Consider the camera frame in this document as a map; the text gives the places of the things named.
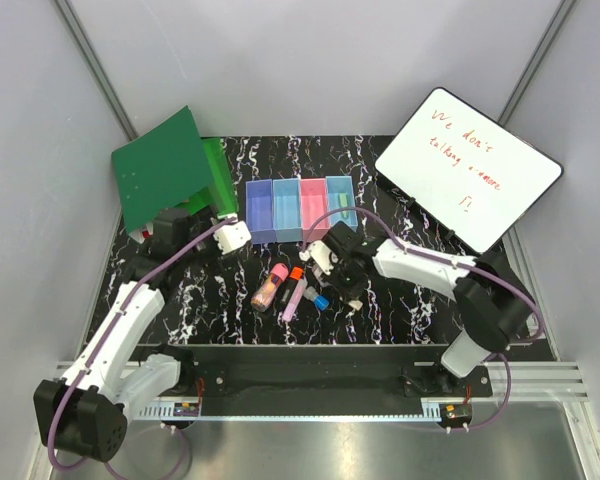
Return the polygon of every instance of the black marble tabletop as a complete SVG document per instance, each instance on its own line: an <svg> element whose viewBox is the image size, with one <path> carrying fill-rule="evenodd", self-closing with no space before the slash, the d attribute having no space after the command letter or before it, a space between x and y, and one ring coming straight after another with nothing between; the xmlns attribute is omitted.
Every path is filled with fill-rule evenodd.
<svg viewBox="0 0 600 480"><path fill-rule="evenodd" d="M377 184L375 161L391 137L243 137L223 143L244 219L245 182L267 178L321 178L350 175L357 205L378 213L393 231L410 242L449 253L465 253L455 238L417 206L386 193ZM377 227L359 217L368 234ZM102 322L117 294L122 272L137 244L122 225L114 241L87 341ZM303 300L293 321L280 320L274 305L257 314L250 299L277 262L298 260L298 245L257 245L235 272L223 274L190 268L173 297L145 332L141 344L427 344L448 343L461 325L455 305L418 285L373 279L362 310L352 311L337 299L325 312Z"/></svg>

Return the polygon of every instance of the gray wall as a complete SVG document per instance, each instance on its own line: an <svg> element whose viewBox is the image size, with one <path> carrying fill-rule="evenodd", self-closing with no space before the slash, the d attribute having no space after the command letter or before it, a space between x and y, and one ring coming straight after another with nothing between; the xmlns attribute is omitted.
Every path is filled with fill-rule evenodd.
<svg viewBox="0 0 600 480"><path fill-rule="evenodd" d="M23 478L33 391L85 327L124 142L51 2L0 0L0 479Z"/></svg>
<svg viewBox="0 0 600 480"><path fill-rule="evenodd" d="M600 1L579 2L509 127L565 166L520 234L600 425Z"/></svg>
<svg viewBox="0 0 600 480"><path fill-rule="evenodd" d="M497 117L559 0L71 0L131 121L395 134L444 85Z"/></svg>

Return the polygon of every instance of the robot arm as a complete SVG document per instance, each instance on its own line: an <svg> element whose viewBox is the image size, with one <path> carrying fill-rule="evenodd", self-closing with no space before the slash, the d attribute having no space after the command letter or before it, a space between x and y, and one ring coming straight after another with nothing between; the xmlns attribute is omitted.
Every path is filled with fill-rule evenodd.
<svg viewBox="0 0 600 480"><path fill-rule="evenodd" d="M489 355L507 348L531 310L509 291L453 265L480 267L530 295L504 254L456 256L413 245L409 245L409 250L433 254L452 265L405 253L391 239L365 239L343 222L334 225L322 241L312 243L303 259L311 258L318 280L334 286L341 298L354 308L361 305L357 299L373 275L417 283L454 300L464 330L445 351L440 365L435 366L435 376L442 383L464 378ZM440 367L450 376L440 376Z"/></svg>
<svg viewBox="0 0 600 480"><path fill-rule="evenodd" d="M122 371L149 323L162 310L170 292L180 282L192 262L223 260L241 250L251 239L244 222L225 225L213 238L199 243L184 261L157 274L143 284L124 311L121 307L139 280L163 264L193 238L212 226L209 211L194 217L188 212L169 209L154 221L153 236L125 271L116 301L97 332L76 362L56 381L43 380L34 393L34 405L42 443L49 431L60 399L81 372L86 372L62 413L56 430L55 447L108 462L118 452L127 425L162 392L188 390L195 382L193 354L190 350L163 345L144 365L125 378ZM89 368L86 361L95 351L114 318L122 314L106 337Z"/></svg>

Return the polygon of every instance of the purple tube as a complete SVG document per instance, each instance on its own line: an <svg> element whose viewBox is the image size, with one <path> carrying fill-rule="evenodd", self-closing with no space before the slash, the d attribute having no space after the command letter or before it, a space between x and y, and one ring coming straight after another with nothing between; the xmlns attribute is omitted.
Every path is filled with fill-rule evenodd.
<svg viewBox="0 0 600 480"><path fill-rule="evenodd" d="M293 314L296 313L296 308L298 308L298 304L302 299L302 294L304 293L305 288L307 288L307 279L301 278L298 280L298 285L296 285L296 289L293 291L293 295L291 295L291 300L289 300L287 308L284 309L284 313L282 314L283 321L291 321Z"/></svg>

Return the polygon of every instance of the test tube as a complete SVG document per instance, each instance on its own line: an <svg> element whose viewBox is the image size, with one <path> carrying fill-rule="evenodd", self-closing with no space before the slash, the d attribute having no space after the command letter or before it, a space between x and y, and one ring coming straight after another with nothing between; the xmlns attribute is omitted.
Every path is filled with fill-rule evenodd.
<svg viewBox="0 0 600 480"><path fill-rule="evenodd" d="M291 321L291 319L293 318L293 314L296 312L296 308L298 308L298 304L300 303L300 299L302 298L302 294L304 293L304 289L306 287L306 278L301 278L300 280L298 280L298 285L296 285L296 289L293 291L293 295L291 295L291 300L289 300L287 308L284 309L284 313L282 314L283 321Z"/></svg>
<svg viewBox="0 0 600 480"><path fill-rule="evenodd" d="M307 300L311 300L313 304L320 309L320 311L324 312L329 306L329 300L320 295L313 287L307 287L303 293L303 296Z"/></svg>
<svg viewBox="0 0 600 480"><path fill-rule="evenodd" d="M264 312L271 306L278 287L289 275L289 270L283 263L276 263L262 286L253 295L251 306L259 312Z"/></svg>

